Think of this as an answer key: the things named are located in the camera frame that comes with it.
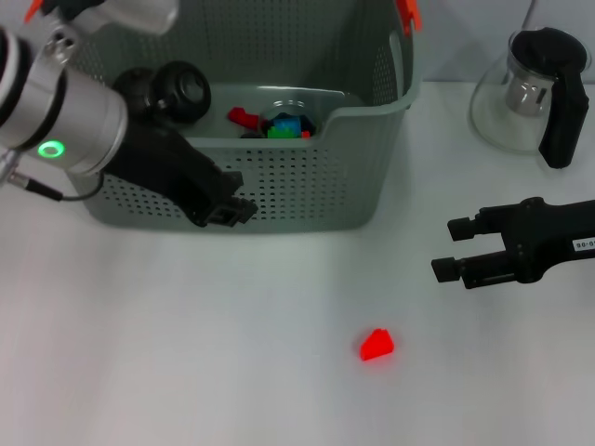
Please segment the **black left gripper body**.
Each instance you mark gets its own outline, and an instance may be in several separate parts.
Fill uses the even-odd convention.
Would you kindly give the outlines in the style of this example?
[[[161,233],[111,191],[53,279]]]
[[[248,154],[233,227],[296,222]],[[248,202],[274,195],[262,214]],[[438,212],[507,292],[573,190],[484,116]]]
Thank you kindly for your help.
[[[235,196],[239,172],[224,172],[177,131],[133,122],[105,172],[166,197],[198,227],[215,195]]]

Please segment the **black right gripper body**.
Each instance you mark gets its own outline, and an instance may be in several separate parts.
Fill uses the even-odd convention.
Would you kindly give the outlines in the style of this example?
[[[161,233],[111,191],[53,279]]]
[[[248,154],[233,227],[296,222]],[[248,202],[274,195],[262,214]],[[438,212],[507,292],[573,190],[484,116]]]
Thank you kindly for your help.
[[[498,233],[505,250],[482,257],[478,284],[534,283],[561,263],[594,257],[594,202],[552,205],[540,197],[482,208],[478,234]]]

